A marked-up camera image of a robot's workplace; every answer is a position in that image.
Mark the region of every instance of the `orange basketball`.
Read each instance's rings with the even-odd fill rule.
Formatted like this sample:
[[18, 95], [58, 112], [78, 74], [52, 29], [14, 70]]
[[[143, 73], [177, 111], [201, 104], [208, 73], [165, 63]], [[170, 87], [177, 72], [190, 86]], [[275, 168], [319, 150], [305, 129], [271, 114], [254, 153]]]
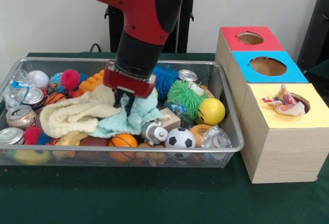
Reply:
[[[110, 147], [137, 147], [137, 140], [130, 134], [118, 134], [111, 138], [109, 142]], [[119, 162], [128, 162], [134, 157], [134, 152], [117, 152], [110, 151], [109, 155], [112, 159]]]
[[60, 101], [64, 101], [66, 100], [66, 97], [61, 94], [61, 93], [52, 93], [48, 98], [47, 100], [45, 101], [45, 106], [47, 105], [50, 105], [50, 104], [54, 104], [54, 103], [57, 103], [57, 102], [60, 102]]

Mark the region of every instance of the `white wall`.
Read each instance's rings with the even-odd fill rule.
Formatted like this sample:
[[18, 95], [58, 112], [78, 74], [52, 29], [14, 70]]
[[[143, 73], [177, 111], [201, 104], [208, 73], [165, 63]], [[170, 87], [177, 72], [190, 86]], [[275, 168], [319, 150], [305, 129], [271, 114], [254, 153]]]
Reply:
[[[195, 0], [189, 52], [215, 52], [219, 26], [269, 26], [296, 60], [316, 0]], [[109, 50], [106, 5], [93, 0], [0, 0], [0, 80], [28, 52]]]

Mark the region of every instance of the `yellow ball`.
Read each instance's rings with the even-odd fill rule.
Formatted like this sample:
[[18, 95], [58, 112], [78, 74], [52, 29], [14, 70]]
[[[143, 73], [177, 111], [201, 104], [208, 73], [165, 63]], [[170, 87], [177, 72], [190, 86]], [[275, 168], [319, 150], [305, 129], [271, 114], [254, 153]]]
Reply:
[[207, 125], [217, 125], [225, 116], [223, 103], [216, 98], [205, 99], [197, 112], [199, 118]]

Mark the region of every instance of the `metal basket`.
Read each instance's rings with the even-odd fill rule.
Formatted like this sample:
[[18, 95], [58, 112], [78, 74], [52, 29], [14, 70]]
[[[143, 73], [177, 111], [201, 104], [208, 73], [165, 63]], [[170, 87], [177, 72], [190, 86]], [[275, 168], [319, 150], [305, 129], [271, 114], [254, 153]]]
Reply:
[[[18, 69], [42, 70], [48, 76], [69, 68], [92, 76], [105, 67], [107, 59], [26, 58], [16, 62], [0, 86], [0, 96], [9, 79]], [[159, 61], [159, 66], [170, 65], [174, 70], [195, 72], [199, 81], [207, 85], [225, 108], [226, 115], [220, 123], [232, 142], [232, 148], [138, 148], [138, 147], [88, 147], [0, 145], [0, 165], [46, 166], [161, 166], [161, 167], [219, 167], [223, 168], [234, 152], [243, 148], [244, 140], [235, 113], [232, 97], [221, 65], [215, 62]], [[0, 129], [8, 127], [6, 109], [1, 110]], [[59, 154], [74, 151], [73, 158], [60, 159]], [[177, 153], [184, 159], [177, 159]]]

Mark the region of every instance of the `football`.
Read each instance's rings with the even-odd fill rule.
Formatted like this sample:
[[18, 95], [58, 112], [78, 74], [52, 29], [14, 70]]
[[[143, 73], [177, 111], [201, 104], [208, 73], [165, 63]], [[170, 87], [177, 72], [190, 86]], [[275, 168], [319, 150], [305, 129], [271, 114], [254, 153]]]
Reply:
[[[195, 148], [195, 138], [192, 133], [185, 128], [175, 128], [171, 130], [164, 143], [167, 148]], [[184, 159], [190, 153], [173, 152], [169, 153], [171, 157], [176, 159]]]

